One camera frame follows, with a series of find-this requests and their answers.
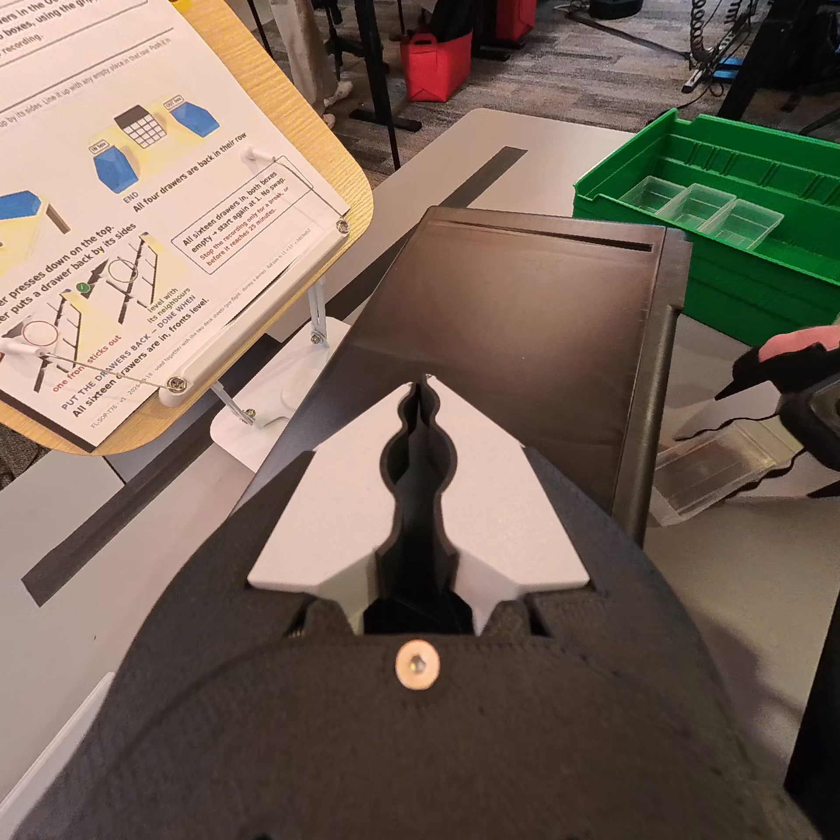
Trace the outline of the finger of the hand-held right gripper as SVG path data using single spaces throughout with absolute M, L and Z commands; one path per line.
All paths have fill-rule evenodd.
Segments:
M 737 421 L 763 421 L 778 412 L 779 391 L 740 391 L 696 406 L 696 411 L 674 432 L 674 440 L 688 440 L 716 432 Z
M 839 472 L 825 467 L 806 451 L 791 463 L 732 492 L 727 499 L 803 499 L 838 495 Z

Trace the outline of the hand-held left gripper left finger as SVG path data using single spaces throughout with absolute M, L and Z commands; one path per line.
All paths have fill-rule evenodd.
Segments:
M 280 514 L 248 584 L 335 602 L 354 634 L 386 591 L 382 555 L 403 527 L 396 487 L 410 465 L 418 386 L 399 385 L 323 441 Z

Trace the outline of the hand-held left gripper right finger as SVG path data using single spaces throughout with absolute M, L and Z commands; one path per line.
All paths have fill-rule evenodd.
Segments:
M 456 552 L 453 591 L 483 634 L 496 607 L 525 595 L 578 590 L 590 575 L 524 447 L 431 375 L 432 430 L 455 465 L 440 496 L 443 535 Z

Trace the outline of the clear plastic drawer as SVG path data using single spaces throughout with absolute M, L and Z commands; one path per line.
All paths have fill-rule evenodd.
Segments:
M 668 225 L 698 231 L 736 198 L 729 192 L 695 183 L 672 197 L 655 215 Z
M 643 212 L 656 215 L 685 189 L 681 184 L 655 175 L 648 175 L 625 192 L 619 201 Z
M 782 213 L 734 198 L 698 227 L 698 232 L 718 242 L 754 250 L 784 220 Z
M 661 527 L 687 521 L 770 473 L 789 469 L 803 449 L 778 417 L 740 418 L 679 441 L 656 456 L 649 514 Z

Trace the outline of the green plastic bin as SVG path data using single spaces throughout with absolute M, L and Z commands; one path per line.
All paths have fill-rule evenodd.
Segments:
M 619 201 L 648 175 L 699 183 L 768 207 L 784 220 L 754 250 L 683 231 L 692 244 L 685 313 L 751 346 L 830 324 L 839 310 L 837 143 L 671 110 L 574 185 L 574 216 L 669 226 Z

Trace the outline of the black drawer cabinet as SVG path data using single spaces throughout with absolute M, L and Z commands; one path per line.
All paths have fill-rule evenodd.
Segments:
M 364 613 L 370 634 L 490 635 L 512 613 L 556 636 L 591 621 L 614 593 L 661 588 L 639 559 L 665 380 L 690 246 L 661 227 L 491 211 L 430 209 L 279 439 L 275 476 L 231 524 L 241 600 L 277 630 L 310 604 L 262 591 L 248 574 L 313 450 L 405 383 L 418 386 L 409 466 L 397 484 L 402 531 L 381 558 L 387 591 Z M 440 496 L 455 465 L 432 430 L 429 376 L 524 447 L 590 575 L 570 591 L 499 604 L 482 634 L 453 591 L 456 552 Z

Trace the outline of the large clear storage box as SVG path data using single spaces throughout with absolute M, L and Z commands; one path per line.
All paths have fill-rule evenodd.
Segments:
M 2 839 L 14 835 L 18 825 L 56 781 L 99 713 L 114 677 L 115 671 L 106 673 L 3 799 Z

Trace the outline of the person's right hand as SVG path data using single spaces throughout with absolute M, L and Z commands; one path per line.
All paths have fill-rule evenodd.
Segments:
M 822 325 L 781 333 L 768 339 L 758 351 L 760 362 L 768 361 L 783 354 L 798 353 L 817 345 L 825 351 L 834 351 L 839 347 L 839 325 Z

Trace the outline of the person's black clothing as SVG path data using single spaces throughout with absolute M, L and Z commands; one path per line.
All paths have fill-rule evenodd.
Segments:
M 830 626 L 784 780 L 815 829 L 839 838 L 839 630 Z

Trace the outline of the black desk leg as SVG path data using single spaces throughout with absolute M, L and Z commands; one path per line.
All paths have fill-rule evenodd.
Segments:
M 773 1 L 738 74 L 717 112 L 721 119 L 740 121 L 781 55 L 799 11 L 800 1 Z

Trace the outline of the red bag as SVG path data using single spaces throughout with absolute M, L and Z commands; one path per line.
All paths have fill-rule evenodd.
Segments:
M 468 32 L 439 42 L 428 32 L 401 39 L 401 59 L 409 102 L 447 102 L 467 80 L 471 42 Z
M 522 41 L 535 24 L 537 1 L 497 1 L 494 35 L 497 41 Z

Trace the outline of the black table leg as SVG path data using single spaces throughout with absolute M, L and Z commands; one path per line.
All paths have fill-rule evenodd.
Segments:
M 373 1 L 353 1 L 353 10 L 360 34 L 364 67 L 371 94 L 372 108 L 358 107 L 349 118 L 357 122 L 379 125 L 386 128 L 390 143 L 393 168 L 399 170 L 402 163 L 397 145 L 396 132 L 419 132 L 423 124 L 415 119 L 395 116 L 387 85 L 383 44 L 375 15 Z

